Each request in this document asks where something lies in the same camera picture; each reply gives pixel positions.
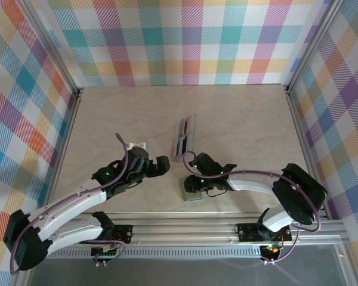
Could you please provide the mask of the green card holder wallet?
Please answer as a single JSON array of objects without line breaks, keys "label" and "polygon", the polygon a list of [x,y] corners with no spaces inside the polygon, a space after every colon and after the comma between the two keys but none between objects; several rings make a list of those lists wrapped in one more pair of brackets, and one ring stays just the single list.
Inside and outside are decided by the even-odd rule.
[{"label": "green card holder wallet", "polygon": [[182,197],[185,203],[199,201],[203,198],[201,192],[187,192],[185,189],[185,178],[182,178]]}]

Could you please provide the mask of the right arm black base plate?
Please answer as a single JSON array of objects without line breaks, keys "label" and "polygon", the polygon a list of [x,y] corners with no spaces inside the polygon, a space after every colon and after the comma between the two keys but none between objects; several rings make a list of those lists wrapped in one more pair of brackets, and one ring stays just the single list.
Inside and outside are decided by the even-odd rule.
[{"label": "right arm black base plate", "polygon": [[279,231],[271,231],[257,223],[238,223],[234,226],[234,231],[242,242],[291,242],[292,234],[289,226],[281,228]]}]

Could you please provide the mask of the green terminal controller board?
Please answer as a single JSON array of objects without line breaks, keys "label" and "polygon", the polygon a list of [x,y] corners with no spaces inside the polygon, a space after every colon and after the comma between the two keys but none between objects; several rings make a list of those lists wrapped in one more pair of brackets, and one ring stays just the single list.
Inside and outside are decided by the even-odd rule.
[{"label": "green terminal controller board", "polygon": [[108,262],[109,260],[118,256],[123,249],[124,249],[123,246],[120,244],[116,244],[115,246],[107,245],[105,248],[103,247],[91,248],[90,255],[93,257],[93,261],[95,261],[96,263],[97,262],[103,263],[103,262]]}]

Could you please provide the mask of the aluminium frame post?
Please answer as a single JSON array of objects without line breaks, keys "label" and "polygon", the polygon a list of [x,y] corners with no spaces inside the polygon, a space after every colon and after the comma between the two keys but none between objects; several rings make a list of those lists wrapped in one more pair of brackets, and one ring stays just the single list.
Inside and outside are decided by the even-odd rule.
[{"label": "aluminium frame post", "polygon": [[343,2],[344,0],[326,0],[326,3],[321,6],[315,18],[316,24],[313,24],[308,31],[305,42],[300,48],[300,53],[295,59],[283,86],[287,94],[290,95],[296,84],[301,80]]},{"label": "aluminium frame post", "polygon": [[26,18],[30,22],[30,25],[38,36],[41,44],[45,48],[47,54],[51,57],[52,62],[55,64],[57,70],[60,72],[66,85],[72,91],[74,99],[79,100],[81,98],[81,89],[78,88],[77,84],[74,82],[73,77],[68,71],[67,65],[65,65],[63,61],[63,57],[59,53],[57,46],[54,44],[49,32],[42,23],[42,20],[40,19],[36,9],[31,3],[31,0],[16,0],[16,2],[18,3],[21,10],[24,12]]}]

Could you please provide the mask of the aluminium side rail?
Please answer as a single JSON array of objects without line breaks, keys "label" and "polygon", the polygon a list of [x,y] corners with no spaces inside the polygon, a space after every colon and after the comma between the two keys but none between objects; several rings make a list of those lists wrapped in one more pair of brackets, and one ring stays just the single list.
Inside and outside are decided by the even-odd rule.
[{"label": "aluminium side rail", "polygon": [[44,207],[53,199],[84,89],[85,88],[80,88],[77,93],[73,94],[71,109],[66,114],[64,120],[66,125],[63,130],[63,134],[61,138],[57,140],[57,152],[56,155],[53,155],[54,164],[51,171],[47,173],[47,188],[45,191],[42,191],[41,197],[38,201],[38,206]]},{"label": "aluminium side rail", "polygon": [[297,137],[300,142],[300,147],[301,147],[301,151],[302,151],[302,154],[304,157],[307,171],[311,175],[311,177],[313,177],[315,180],[317,180],[318,183],[321,183],[319,175],[316,173],[316,168],[314,166],[314,162],[313,162],[312,156],[311,156],[312,153],[311,153],[310,147],[308,145],[308,140],[304,133],[303,126],[301,124],[301,119],[299,117],[299,114],[297,113],[297,108],[295,106],[292,95],[286,88],[284,88],[284,93],[285,93],[286,101],[288,103],[288,106],[289,106],[289,109],[291,112],[291,116],[293,119]]}]

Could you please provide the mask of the grey metal shelf plate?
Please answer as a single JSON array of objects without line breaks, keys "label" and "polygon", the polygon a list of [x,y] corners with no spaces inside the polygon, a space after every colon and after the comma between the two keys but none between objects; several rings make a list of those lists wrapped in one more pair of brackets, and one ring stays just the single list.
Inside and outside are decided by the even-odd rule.
[{"label": "grey metal shelf plate", "polygon": [[84,259],[48,259],[31,274],[29,286],[347,286],[336,266],[305,270],[254,265],[247,259],[121,259],[96,267]]}]

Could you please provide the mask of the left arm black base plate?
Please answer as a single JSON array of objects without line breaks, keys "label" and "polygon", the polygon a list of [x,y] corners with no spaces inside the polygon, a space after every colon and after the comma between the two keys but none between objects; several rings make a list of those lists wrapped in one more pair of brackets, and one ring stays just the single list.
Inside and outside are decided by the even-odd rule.
[{"label": "left arm black base plate", "polygon": [[123,241],[130,244],[132,241],[133,226],[132,225],[114,225],[111,231],[111,239]]}]

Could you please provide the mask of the clear acrylic card stand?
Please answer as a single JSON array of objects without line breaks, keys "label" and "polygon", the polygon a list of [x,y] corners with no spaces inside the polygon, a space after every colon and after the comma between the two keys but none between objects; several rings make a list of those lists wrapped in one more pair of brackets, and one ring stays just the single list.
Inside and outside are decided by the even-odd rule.
[{"label": "clear acrylic card stand", "polygon": [[[176,126],[175,129],[174,129],[174,136],[173,136],[173,140],[172,140],[172,141],[174,141],[174,140],[179,141],[180,138],[182,137],[182,136],[179,136],[179,135],[178,135],[180,121],[179,121],[179,123],[177,124],[177,126]],[[186,135],[187,135],[187,150],[186,150],[186,151],[193,151],[194,141],[195,141],[195,132],[196,132],[196,123],[195,123],[195,128],[194,128],[194,130],[193,130],[193,133],[191,133],[191,134],[184,134],[184,135],[183,135],[183,136],[186,136]],[[182,156],[183,156],[183,154],[178,154],[178,156],[176,156],[175,159],[172,159],[172,158],[171,158],[171,160],[172,160],[172,161],[180,161],[181,158],[182,158]]]}]

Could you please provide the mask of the aluminium front rail beam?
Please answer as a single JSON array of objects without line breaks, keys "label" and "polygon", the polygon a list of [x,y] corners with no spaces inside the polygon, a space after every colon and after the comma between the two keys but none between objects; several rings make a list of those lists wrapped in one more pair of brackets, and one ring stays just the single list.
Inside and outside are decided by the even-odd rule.
[{"label": "aluminium front rail beam", "polygon": [[[145,212],[108,213],[114,224],[133,225],[133,247],[182,247],[265,245],[251,241],[240,243],[234,231],[237,223],[255,223],[258,213],[242,212]],[[348,234],[340,220],[322,219],[319,232],[301,231],[298,245],[347,243]]]}]

